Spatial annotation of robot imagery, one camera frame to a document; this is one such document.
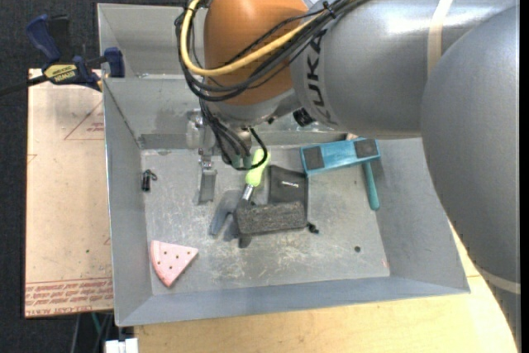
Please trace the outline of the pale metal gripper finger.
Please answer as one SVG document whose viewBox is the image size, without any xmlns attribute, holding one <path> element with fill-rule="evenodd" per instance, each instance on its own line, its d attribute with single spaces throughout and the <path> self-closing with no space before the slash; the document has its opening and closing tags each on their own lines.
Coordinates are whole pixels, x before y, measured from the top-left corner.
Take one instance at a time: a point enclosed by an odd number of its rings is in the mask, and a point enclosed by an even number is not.
<svg viewBox="0 0 529 353">
<path fill-rule="evenodd" d="M 212 162 L 212 155 L 205 150 L 200 150 L 200 184 L 198 202 L 208 203 L 214 200 L 217 170 Z"/>
</svg>

